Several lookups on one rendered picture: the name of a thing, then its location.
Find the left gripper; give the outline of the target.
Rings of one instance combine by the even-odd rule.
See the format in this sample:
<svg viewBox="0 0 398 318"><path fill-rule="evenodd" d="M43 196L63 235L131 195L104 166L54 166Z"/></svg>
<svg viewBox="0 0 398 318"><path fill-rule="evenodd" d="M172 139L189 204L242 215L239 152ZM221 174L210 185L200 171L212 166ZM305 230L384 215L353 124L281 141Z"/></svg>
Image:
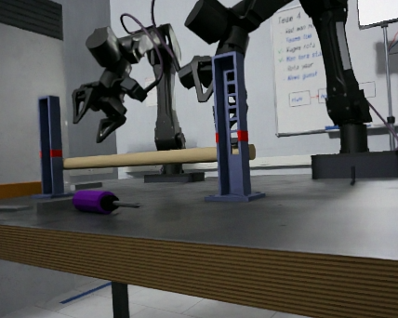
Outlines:
<svg viewBox="0 0 398 318"><path fill-rule="evenodd" d="M230 45L223 45L222 48L219 47L217 48L215 56L232 51L238 51L240 53L243 53L243 51L237 46L235 46L234 48L230 48ZM213 81L212 81L213 80L212 57L210 57L210 55L207 56L194 55L193 57L194 59L192 59L192 61L181 66L180 68L182 69L191 64L192 76L195 83L198 102L207 103L214 94ZM234 81L234 72L228 73L228 82L229 81ZM203 93L202 85L204 88L208 88L205 94ZM229 94L235 93L235 84L228 85L228 87L229 87ZM216 132L214 106L212 106L212 113L213 113L214 127ZM236 108L230 109L230 114L232 114L232 118L237 117Z"/></svg>

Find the long beige rail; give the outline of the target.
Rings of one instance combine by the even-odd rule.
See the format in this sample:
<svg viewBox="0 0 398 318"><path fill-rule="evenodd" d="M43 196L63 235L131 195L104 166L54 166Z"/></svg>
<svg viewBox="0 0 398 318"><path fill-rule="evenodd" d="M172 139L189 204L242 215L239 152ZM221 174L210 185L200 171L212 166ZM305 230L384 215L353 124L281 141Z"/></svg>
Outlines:
<svg viewBox="0 0 398 318"><path fill-rule="evenodd" d="M217 147L62 158L63 170L217 162Z"/></svg>

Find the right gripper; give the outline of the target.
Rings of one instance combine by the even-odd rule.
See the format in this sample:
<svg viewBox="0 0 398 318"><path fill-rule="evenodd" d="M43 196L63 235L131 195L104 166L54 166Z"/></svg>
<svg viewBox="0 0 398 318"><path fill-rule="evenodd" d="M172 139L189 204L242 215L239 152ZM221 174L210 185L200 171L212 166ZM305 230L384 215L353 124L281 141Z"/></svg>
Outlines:
<svg viewBox="0 0 398 318"><path fill-rule="evenodd" d="M129 75L117 79L118 77L119 74L117 73L104 72L99 79L101 82L96 81L80 85L81 88L75 89L72 93L73 124L78 124L89 108L93 112L102 110L106 114L106 117L109 116L99 121L96 143L102 143L114 130L126 122L125 114L127 108L123 105L123 103L125 103L124 96L126 93L121 89L122 87L120 84L126 78L137 83L138 81L129 77ZM80 102L83 102L84 105L79 112ZM104 133L107 127L108 129Z"/></svg>

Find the purple screwdriver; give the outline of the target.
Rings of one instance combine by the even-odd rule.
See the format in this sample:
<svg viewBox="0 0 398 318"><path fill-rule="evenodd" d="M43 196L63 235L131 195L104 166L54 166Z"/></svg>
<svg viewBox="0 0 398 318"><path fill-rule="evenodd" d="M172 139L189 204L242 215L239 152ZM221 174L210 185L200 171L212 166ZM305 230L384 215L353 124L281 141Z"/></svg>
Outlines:
<svg viewBox="0 0 398 318"><path fill-rule="evenodd" d="M108 214L119 206L139 208L140 203L120 201L112 192L78 191L73 196L75 208L83 211Z"/></svg>

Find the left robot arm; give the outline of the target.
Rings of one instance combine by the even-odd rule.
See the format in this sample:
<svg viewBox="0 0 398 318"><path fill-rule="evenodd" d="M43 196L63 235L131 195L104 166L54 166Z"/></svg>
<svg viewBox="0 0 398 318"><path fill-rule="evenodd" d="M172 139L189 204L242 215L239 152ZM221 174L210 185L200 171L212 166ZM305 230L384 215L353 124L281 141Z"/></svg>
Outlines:
<svg viewBox="0 0 398 318"><path fill-rule="evenodd" d="M198 0L185 20L184 27L208 45L219 42L219 48L223 45L239 47L245 58L249 33L257 30L262 22L292 1L242 0L227 8L218 0ZM368 148L366 123L373 123L373 118L365 92L360 89L352 68L345 31L344 8L348 7L347 2L299 0L305 14L312 18L318 35L325 66L325 106L334 126L339 127L340 134L339 153L311 155L311 159L398 154L398 151L370 152ZM195 86L191 64L178 71L178 78L184 88Z"/></svg>

